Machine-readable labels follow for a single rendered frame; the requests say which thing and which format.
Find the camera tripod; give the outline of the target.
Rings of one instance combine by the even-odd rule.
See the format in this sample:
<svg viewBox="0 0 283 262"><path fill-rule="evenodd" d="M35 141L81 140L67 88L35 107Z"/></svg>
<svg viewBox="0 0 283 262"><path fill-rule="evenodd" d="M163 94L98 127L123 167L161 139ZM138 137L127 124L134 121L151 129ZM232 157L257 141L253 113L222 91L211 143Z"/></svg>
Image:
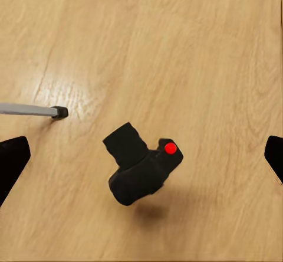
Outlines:
<svg viewBox="0 0 283 262"><path fill-rule="evenodd" d="M0 102L0 114L51 116L52 119L62 119L67 117L67 108Z"/></svg>

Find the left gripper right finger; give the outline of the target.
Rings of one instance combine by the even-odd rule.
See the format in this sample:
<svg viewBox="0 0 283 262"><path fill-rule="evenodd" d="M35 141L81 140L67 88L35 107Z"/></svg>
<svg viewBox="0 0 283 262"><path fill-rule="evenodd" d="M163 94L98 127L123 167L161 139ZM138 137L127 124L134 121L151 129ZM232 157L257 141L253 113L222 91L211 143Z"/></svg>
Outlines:
<svg viewBox="0 0 283 262"><path fill-rule="evenodd" d="M283 183L283 138L270 136L266 143L264 156Z"/></svg>

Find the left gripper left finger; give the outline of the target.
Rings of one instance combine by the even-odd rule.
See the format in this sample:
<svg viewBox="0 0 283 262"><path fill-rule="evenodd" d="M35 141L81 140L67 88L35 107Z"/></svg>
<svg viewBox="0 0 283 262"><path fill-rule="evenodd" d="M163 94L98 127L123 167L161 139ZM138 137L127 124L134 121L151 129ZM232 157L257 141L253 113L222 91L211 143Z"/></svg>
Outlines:
<svg viewBox="0 0 283 262"><path fill-rule="evenodd" d="M26 136L0 142L0 206L10 193L31 153Z"/></svg>

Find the digital camera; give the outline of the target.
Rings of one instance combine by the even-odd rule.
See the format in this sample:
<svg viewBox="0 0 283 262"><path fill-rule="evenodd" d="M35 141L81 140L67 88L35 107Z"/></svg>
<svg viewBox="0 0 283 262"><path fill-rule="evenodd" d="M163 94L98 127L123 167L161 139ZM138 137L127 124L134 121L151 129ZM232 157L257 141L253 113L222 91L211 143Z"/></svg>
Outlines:
<svg viewBox="0 0 283 262"><path fill-rule="evenodd" d="M116 200L125 206L155 193L183 159L172 139L160 138L157 149L148 149L129 122L102 142L119 165L109 177L108 187Z"/></svg>

